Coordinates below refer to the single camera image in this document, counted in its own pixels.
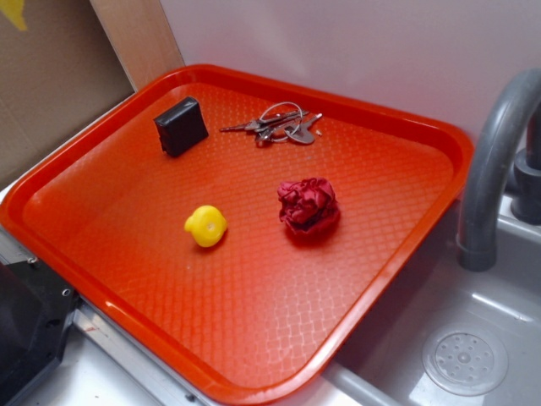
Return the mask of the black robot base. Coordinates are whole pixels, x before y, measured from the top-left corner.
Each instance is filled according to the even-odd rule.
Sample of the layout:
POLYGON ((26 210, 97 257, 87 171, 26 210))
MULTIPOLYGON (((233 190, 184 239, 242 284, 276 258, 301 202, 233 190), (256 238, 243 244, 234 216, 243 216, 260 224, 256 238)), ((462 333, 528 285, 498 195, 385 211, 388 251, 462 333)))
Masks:
POLYGON ((37 258, 1 265, 1 404, 17 405, 62 363, 79 296, 37 258))

